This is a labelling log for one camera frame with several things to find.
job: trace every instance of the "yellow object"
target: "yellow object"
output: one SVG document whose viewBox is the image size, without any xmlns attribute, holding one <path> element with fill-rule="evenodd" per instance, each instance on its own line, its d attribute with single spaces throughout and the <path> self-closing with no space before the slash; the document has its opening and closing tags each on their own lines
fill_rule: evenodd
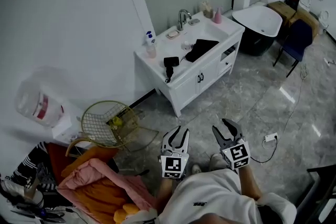
<svg viewBox="0 0 336 224">
<path fill-rule="evenodd" d="M 128 215 L 133 215 L 139 212 L 139 208 L 135 204 L 124 204 L 122 208 L 126 211 Z"/>
<path fill-rule="evenodd" d="M 122 125 L 122 120 L 120 118 L 118 118 L 117 116 L 115 116 L 113 118 L 112 122 L 115 126 L 121 126 Z"/>
<path fill-rule="evenodd" d="M 113 220 L 117 223 L 121 223 L 126 219 L 127 213 L 124 209 L 118 209 L 114 212 Z"/>
<path fill-rule="evenodd" d="M 113 220 L 116 223 L 121 223 L 128 215 L 133 215 L 139 212 L 139 208 L 135 204 L 124 204 L 122 208 L 123 209 L 118 209 L 114 212 Z"/>
</svg>

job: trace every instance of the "white shirt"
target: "white shirt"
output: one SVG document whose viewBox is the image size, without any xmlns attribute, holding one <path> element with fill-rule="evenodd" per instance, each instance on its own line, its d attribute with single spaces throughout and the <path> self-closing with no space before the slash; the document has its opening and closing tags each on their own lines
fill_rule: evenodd
<svg viewBox="0 0 336 224">
<path fill-rule="evenodd" d="M 216 213 L 243 224 L 262 224 L 258 205 L 269 206 L 284 224 L 294 223 L 296 208 L 289 201 L 269 193 L 255 202 L 241 192 L 239 176 L 229 169 L 193 175 L 178 185 L 155 223 L 188 224 L 206 213 Z M 134 215 L 123 224 L 143 223 L 144 213 L 141 214 L 141 219 Z"/>
<path fill-rule="evenodd" d="M 25 197 L 25 187 L 21 186 L 19 184 L 16 184 L 10 180 L 4 180 L 1 181 L 1 186 L 3 188 L 4 191 L 6 191 L 7 193 L 11 194 L 12 196 L 16 197 L 16 196 L 22 196 L 24 198 L 24 200 L 28 203 L 34 204 L 34 205 L 39 205 L 39 203 L 43 200 L 43 194 L 39 191 L 36 190 L 34 197 L 32 200 L 28 199 Z"/>
</svg>

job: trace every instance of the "white door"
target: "white door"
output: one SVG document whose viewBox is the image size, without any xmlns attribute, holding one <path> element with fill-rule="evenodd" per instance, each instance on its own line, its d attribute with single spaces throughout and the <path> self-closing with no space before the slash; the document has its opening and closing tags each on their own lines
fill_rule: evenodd
<svg viewBox="0 0 336 224">
<path fill-rule="evenodd" d="M 190 78 L 184 81 L 175 89 L 179 106 L 182 109 L 198 96 L 201 76 L 200 73 L 194 73 Z"/>
<path fill-rule="evenodd" d="M 217 68 L 219 63 L 220 56 L 212 60 L 211 62 L 207 63 L 201 69 L 201 85 L 200 85 L 200 93 L 205 91 L 207 88 L 210 87 L 212 83 L 214 83 L 218 76 L 217 76 Z"/>
</svg>

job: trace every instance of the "orange cloth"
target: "orange cloth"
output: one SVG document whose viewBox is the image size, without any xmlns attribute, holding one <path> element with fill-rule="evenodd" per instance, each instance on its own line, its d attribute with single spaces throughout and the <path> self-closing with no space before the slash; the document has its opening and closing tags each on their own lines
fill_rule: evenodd
<svg viewBox="0 0 336 224">
<path fill-rule="evenodd" d="M 114 212 L 132 202 L 126 191 L 107 177 L 77 188 L 75 195 L 101 223 L 114 224 Z"/>
<path fill-rule="evenodd" d="M 112 159 L 119 150 L 117 148 L 106 148 L 94 146 L 87 150 L 83 155 L 78 157 L 72 164 L 68 165 L 62 171 L 62 177 L 68 177 L 73 170 L 77 169 L 78 166 L 87 162 L 90 159 L 97 158 L 102 162 L 107 163 L 110 159 Z"/>
</svg>

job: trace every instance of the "navy blue chair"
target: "navy blue chair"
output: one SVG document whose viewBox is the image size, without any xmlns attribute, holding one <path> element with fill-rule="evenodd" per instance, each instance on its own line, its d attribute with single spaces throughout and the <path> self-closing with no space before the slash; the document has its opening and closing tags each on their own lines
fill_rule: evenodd
<svg viewBox="0 0 336 224">
<path fill-rule="evenodd" d="M 276 65 L 283 51 L 291 55 L 295 62 L 292 65 L 292 69 L 287 74 L 286 78 L 292 73 L 294 68 L 303 59 L 304 49 L 311 45 L 313 42 L 313 31 L 311 27 L 303 20 L 298 19 L 289 28 L 289 34 L 283 44 L 278 58 L 275 60 L 273 66 Z"/>
</svg>

